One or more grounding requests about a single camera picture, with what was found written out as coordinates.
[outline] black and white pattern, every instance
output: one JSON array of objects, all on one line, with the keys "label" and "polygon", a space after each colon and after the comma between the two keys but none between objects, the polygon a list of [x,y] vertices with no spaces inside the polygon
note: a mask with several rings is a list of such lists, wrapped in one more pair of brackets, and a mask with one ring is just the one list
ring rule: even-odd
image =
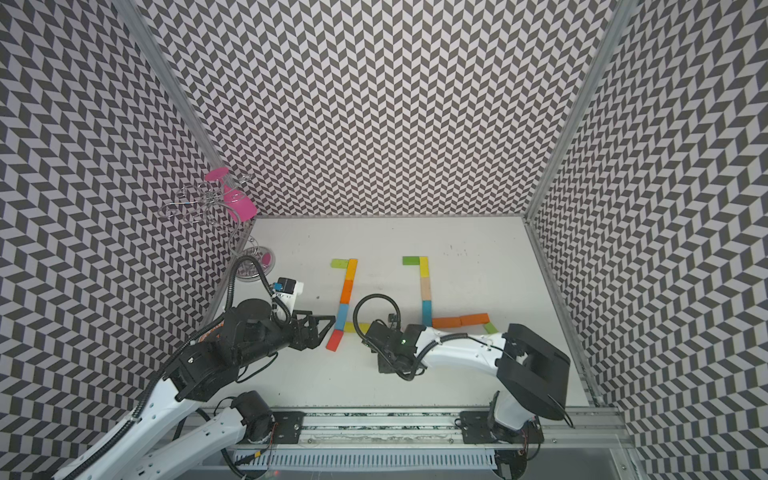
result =
[{"label": "black and white pattern", "polygon": [[20,477],[126,412],[227,258],[154,214],[207,168],[111,4],[4,0],[0,25],[0,476]]},{"label": "black and white pattern", "polygon": [[615,0],[139,0],[266,215],[522,213]]},{"label": "black and white pattern", "polygon": [[641,2],[535,219],[655,478],[768,478],[766,13]]}]

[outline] colorful block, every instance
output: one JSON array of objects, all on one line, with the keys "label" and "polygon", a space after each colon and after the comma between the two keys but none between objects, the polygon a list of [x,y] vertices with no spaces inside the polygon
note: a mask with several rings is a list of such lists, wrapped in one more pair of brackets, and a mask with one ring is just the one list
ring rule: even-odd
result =
[{"label": "colorful block", "polygon": [[336,349],[339,348],[339,342],[341,342],[343,336],[344,330],[333,330],[333,333],[331,333],[331,338],[329,338],[328,343],[326,343],[326,348],[335,352]]},{"label": "colorful block", "polygon": [[422,281],[422,300],[432,300],[432,288],[429,284],[429,277],[423,276]]},{"label": "colorful block", "polygon": [[487,313],[476,313],[475,315],[462,315],[462,325],[482,325],[489,323],[491,317]]},{"label": "colorful block", "polygon": [[[371,327],[370,323],[358,323],[360,326],[360,331],[363,333],[368,333],[368,329]],[[357,333],[355,331],[355,324],[352,322],[347,322],[344,324],[344,333]]]},{"label": "colorful block", "polygon": [[336,329],[344,330],[344,323],[346,323],[346,314],[349,312],[348,303],[339,304],[339,312],[336,314]]},{"label": "colorful block", "polygon": [[436,329],[454,329],[462,325],[462,319],[457,316],[444,316],[432,319],[432,326]]},{"label": "colorful block", "polygon": [[352,280],[344,280],[344,288],[341,290],[341,303],[349,304],[349,298],[352,296]]},{"label": "colorful block", "polygon": [[349,263],[346,266],[346,276],[344,277],[344,280],[354,280],[356,271],[357,259],[352,258],[349,260]]},{"label": "colorful block", "polygon": [[429,261],[427,257],[419,257],[419,273],[421,273],[422,278],[429,276]]},{"label": "colorful block", "polygon": [[432,326],[432,301],[425,300],[422,302],[422,324],[424,326]]}]

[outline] white table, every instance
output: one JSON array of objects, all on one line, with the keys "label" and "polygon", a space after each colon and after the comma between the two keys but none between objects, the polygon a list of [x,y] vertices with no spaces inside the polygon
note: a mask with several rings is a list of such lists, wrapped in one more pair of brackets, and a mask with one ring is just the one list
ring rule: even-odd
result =
[{"label": "white table", "polygon": [[[336,315],[345,271],[330,261],[356,258],[348,321],[361,298],[384,293],[399,304],[404,324],[420,323],[419,268],[403,266],[402,257],[426,256],[434,317],[488,313],[499,331],[522,323],[569,353],[519,217],[260,219],[253,236],[276,254],[271,283],[279,276],[304,282],[299,310]],[[268,298],[261,282],[237,282],[235,306],[253,297]],[[386,320],[390,311],[385,301],[371,300],[359,321]],[[463,331],[484,333],[480,326]],[[428,369],[412,382],[379,374],[376,355],[355,333],[345,333],[336,352],[325,342],[315,350],[281,350],[269,369],[221,389],[208,405],[254,389],[272,407],[486,406],[503,388],[473,369]],[[588,405],[572,364],[566,403]]]}]

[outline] yellow block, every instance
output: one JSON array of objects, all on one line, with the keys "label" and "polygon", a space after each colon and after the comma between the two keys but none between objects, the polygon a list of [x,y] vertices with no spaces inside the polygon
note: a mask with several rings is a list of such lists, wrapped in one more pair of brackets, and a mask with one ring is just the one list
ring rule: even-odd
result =
[{"label": "yellow block", "polygon": [[427,262],[427,257],[419,257],[419,273],[422,274],[422,278],[429,276],[429,263]]},{"label": "yellow block", "polygon": [[346,266],[346,277],[344,277],[344,280],[354,280],[356,270],[357,270],[357,259],[350,258],[349,263]]},{"label": "yellow block", "polygon": [[[370,323],[358,323],[360,325],[360,331],[363,333],[368,333],[368,328],[370,328]],[[352,322],[347,322],[344,324],[344,333],[355,333],[355,325]]]}]

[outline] pink cup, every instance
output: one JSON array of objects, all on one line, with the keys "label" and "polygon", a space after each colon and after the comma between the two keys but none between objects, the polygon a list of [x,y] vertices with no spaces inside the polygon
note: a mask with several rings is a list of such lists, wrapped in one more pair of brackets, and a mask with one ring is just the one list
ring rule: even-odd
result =
[{"label": "pink cup", "polygon": [[230,210],[232,218],[241,222],[248,221],[259,213],[259,209],[256,208],[256,205],[254,205],[253,202],[250,201],[250,198],[246,197],[243,192],[235,190],[227,185],[223,179],[228,173],[230,173],[228,167],[217,168],[205,176],[205,181],[221,182],[221,185],[224,188],[224,201],[227,202],[229,208],[234,210],[234,212],[237,212],[237,215],[240,215],[240,218],[238,219],[237,215]]}]

